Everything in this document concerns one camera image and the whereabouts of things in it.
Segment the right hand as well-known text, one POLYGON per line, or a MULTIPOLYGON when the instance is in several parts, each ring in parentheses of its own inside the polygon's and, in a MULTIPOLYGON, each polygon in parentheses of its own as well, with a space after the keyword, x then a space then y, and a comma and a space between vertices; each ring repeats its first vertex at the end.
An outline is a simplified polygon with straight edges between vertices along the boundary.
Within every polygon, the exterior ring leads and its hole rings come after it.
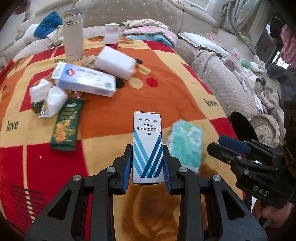
POLYGON ((270 205, 263 208, 261 204, 262 202, 257 199, 254 204, 252 214, 257 220, 261 217, 271 220, 271 224, 269 226, 274 228, 281 227, 294 208, 294 204, 289 202, 281 209, 274 208, 270 205))

